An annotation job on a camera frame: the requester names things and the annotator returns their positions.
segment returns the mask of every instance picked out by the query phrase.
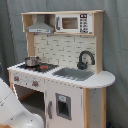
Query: cabinet door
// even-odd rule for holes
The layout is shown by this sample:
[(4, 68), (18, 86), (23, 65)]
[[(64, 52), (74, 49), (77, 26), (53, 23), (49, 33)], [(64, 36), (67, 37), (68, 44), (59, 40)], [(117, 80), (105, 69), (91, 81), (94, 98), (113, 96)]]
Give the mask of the cabinet door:
[(46, 128), (84, 128), (83, 90), (47, 80), (46, 86)]

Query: oven door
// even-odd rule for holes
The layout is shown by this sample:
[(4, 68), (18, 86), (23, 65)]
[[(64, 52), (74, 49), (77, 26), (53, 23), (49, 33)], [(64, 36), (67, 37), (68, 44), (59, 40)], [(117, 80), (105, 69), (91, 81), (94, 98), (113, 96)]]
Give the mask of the oven door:
[(57, 14), (56, 32), (80, 33), (80, 14)]

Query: shelf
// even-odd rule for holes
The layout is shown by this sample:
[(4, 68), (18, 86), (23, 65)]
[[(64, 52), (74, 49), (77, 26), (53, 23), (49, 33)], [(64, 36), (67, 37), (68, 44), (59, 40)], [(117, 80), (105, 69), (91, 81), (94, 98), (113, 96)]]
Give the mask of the shelf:
[(94, 34), (85, 34), (85, 33), (66, 33), (66, 32), (54, 32), (56, 35), (82, 35), (82, 36), (94, 36)]
[(27, 12), (21, 13), (22, 15), (34, 15), (34, 14), (84, 14), (84, 13), (99, 13), (104, 12), (104, 10), (90, 10), (90, 11), (59, 11), (59, 12)]

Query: microwave window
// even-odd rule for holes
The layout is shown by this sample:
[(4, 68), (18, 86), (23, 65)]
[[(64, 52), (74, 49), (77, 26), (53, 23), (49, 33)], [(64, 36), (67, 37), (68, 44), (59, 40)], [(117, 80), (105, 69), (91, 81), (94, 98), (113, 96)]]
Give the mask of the microwave window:
[(73, 18), (62, 18), (63, 29), (78, 29), (78, 19)]

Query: white tile backsplash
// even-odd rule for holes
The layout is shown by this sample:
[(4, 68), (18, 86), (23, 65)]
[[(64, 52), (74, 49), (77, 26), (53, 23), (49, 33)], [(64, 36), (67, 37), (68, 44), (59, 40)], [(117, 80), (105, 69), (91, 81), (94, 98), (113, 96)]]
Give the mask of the white tile backsplash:
[[(94, 37), (40, 34), (34, 36), (34, 41), (35, 55), (46, 63), (76, 68), (82, 51), (88, 50), (95, 56)], [(83, 62), (88, 63), (88, 69), (95, 70), (88, 55), (83, 55)]]

